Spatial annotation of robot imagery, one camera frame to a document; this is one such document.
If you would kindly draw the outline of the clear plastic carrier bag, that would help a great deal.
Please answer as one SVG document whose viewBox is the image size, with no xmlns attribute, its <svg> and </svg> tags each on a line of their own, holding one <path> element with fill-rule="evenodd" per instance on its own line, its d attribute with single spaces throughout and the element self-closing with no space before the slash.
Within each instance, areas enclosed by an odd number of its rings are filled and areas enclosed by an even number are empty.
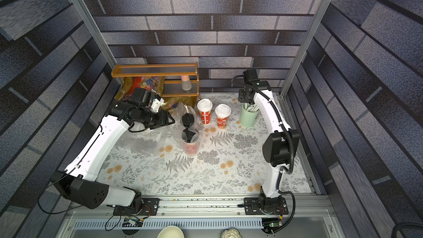
<svg viewBox="0 0 423 238">
<path fill-rule="evenodd" d="M 194 157 L 199 151 L 200 141 L 194 109 L 180 102 L 171 117 L 175 120 L 170 128 L 174 140 L 189 157 Z"/>
</svg>

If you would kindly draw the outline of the red cup black lid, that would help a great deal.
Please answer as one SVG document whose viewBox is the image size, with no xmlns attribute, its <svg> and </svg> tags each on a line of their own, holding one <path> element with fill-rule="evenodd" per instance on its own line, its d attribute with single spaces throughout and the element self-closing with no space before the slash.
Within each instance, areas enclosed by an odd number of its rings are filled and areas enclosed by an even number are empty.
<svg viewBox="0 0 423 238">
<path fill-rule="evenodd" d="M 182 124 L 184 127 L 189 128 L 195 123 L 196 118 L 191 113 L 186 113 L 182 116 Z"/>
<path fill-rule="evenodd" d="M 182 133 L 183 149 L 188 156 L 195 156 L 199 150 L 199 132 L 185 128 Z"/>
</svg>

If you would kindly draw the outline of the red cup black lid front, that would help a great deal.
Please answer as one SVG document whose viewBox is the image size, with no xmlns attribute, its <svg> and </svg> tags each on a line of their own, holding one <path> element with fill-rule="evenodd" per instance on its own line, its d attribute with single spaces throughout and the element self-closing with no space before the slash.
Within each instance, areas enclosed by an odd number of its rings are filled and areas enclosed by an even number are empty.
<svg viewBox="0 0 423 238">
<path fill-rule="evenodd" d="M 199 150 L 199 132 L 185 128 L 182 133 L 183 149 L 188 156 L 195 156 Z"/>
</svg>

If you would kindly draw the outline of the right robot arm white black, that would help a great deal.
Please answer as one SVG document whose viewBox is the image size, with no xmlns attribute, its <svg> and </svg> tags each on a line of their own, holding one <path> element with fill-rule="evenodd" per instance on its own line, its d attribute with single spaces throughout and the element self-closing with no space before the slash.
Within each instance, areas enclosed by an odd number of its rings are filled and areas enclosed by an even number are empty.
<svg viewBox="0 0 423 238">
<path fill-rule="evenodd" d="M 247 202 L 246 212 L 287 215 L 289 211 L 284 196 L 288 193 L 280 189 L 280 183 L 284 175 L 290 175 L 294 170 L 299 132 L 285 121 L 276 106 L 270 84 L 259 80 L 255 69 L 247 69 L 242 75 L 234 77 L 231 83 L 241 87 L 239 102 L 258 107 L 268 130 L 268 137 L 262 145 L 262 154 L 267 162 L 266 179 L 258 201 Z"/>
</svg>

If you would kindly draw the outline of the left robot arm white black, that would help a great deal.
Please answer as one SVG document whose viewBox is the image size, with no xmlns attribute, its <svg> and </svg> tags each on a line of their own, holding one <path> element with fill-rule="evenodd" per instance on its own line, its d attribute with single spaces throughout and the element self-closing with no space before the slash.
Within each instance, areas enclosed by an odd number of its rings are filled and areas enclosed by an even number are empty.
<svg viewBox="0 0 423 238">
<path fill-rule="evenodd" d="M 51 183 L 61 196 L 89 209 L 115 208 L 123 215 L 137 215 L 143 210 L 142 194 L 127 187 L 113 187 L 97 182 L 101 167 L 116 142 L 125 132 L 133 132 L 138 123 L 143 130 L 155 130 L 175 123 L 161 109 L 164 99 L 155 92 L 135 88 L 128 99 L 113 100 L 99 127 L 78 156 L 64 171 L 55 171 Z"/>
</svg>

